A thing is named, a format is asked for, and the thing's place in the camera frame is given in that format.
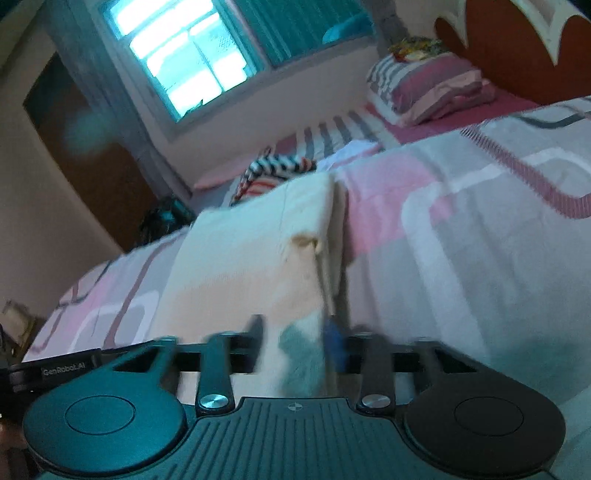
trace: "headboard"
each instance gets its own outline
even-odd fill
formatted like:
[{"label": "headboard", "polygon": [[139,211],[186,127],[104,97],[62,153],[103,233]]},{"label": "headboard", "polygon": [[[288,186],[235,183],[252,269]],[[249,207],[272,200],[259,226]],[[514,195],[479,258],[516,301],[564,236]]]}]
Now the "headboard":
[{"label": "headboard", "polygon": [[591,22],[565,0],[456,0],[435,22],[448,48],[540,104],[591,95]]}]

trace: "ribbed black surface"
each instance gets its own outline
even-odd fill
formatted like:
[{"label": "ribbed black surface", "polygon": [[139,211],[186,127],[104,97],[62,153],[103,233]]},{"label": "ribbed black surface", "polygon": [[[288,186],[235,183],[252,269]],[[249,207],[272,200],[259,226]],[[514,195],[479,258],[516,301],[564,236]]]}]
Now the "ribbed black surface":
[{"label": "ribbed black surface", "polygon": [[[53,478],[56,477],[48,475],[44,480]],[[438,471],[413,454],[389,420],[358,415],[344,399],[247,398],[230,415],[201,419],[176,451],[153,467],[126,478],[451,480],[457,477]],[[543,473],[531,478],[550,480]]]}]

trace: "brown wooden headboard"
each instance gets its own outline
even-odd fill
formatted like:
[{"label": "brown wooden headboard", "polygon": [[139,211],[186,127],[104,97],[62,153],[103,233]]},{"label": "brown wooden headboard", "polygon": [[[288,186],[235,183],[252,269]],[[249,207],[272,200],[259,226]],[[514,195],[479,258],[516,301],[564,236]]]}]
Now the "brown wooden headboard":
[{"label": "brown wooden headboard", "polygon": [[510,0],[467,0],[465,47],[443,18],[437,35],[499,87],[540,104],[591,95],[591,22],[570,17],[562,31],[558,63],[528,18]]}]

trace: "robotic device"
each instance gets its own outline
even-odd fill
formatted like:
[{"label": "robotic device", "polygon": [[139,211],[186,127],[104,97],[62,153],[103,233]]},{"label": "robotic device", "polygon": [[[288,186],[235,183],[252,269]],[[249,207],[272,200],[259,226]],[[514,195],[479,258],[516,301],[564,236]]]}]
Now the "robotic device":
[{"label": "robotic device", "polygon": [[[337,363],[361,374],[355,405],[243,398],[236,406],[230,373],[254,370],[262,333],[255,317],[247,332],[216,334],[203,345],[160,339],[111,358],[83,352],[60,365],[12,367],[14,391],[75,377],[24,416],[41,479],[553,478],[547,468],[565,435],[558,408],[440,343],[343,338]],[[87,363],[99,368],[80,375]],[[172,393],[179,371],[201,372],[195,406]],[[396,405],[393,372],[412,373],[417,395],[407,405]]]}]

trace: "folded towel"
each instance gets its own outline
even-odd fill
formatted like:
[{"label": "folded towel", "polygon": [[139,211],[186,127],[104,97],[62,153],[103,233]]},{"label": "folded towel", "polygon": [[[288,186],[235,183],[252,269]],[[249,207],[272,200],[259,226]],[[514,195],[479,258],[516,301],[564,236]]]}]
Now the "folded towel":
[{"label": "folded towel", "polygon": [[[340,280],[344,213],[343,190],[330,173],[294,179],[232,209],[204,211],[178,252],[150,337],[199,342],[263,314],[261,375],[236,375],[235,396],[281,395],[293,370],[280,349],[281,332],[293,324],[322,351],[323,319],[334,311]],[[323,370],[320,363],[312,368]],[[194,401],[195,383],[195,376],[184,379],[182,401]]]}]

